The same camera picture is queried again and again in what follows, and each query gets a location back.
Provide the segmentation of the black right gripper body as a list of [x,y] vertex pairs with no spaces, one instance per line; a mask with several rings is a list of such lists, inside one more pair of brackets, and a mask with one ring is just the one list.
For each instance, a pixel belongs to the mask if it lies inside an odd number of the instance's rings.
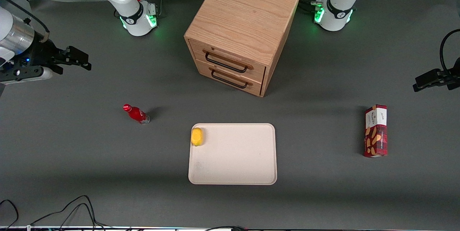
[[64,50],[59,49],[48,40],[45,43],[33,41],[27,49],[16,47],[14,49],[14,67],[26,67],[27,65],[53,67],[54,65],[66,65]]

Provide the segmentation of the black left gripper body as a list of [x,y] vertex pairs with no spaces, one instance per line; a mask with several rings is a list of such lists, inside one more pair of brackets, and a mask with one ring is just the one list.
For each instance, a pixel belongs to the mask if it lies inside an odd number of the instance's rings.
[[447,70],[449,73],[449,81],[447,83],[447,88],[449,90],[454,90],[460,87],[460,58],[458,58],[454,66]]

